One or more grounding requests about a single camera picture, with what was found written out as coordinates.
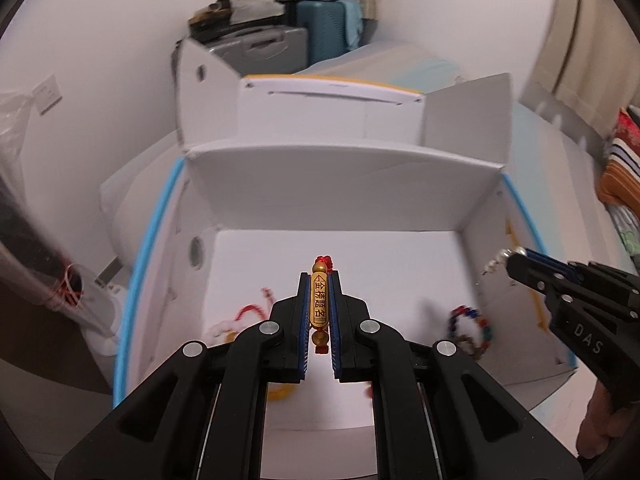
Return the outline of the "right hand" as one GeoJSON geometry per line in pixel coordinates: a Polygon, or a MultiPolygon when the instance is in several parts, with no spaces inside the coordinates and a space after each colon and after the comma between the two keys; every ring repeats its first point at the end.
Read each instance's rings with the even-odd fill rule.
{"type": "Polygon", "coordinates": [[[576,440],[578,455],[590,460],[602,454],[612,439],[626,432],[631,419],[629,410],[613,410],[611,395],[604,385],[597,382],[579,427],[576,440]]]}

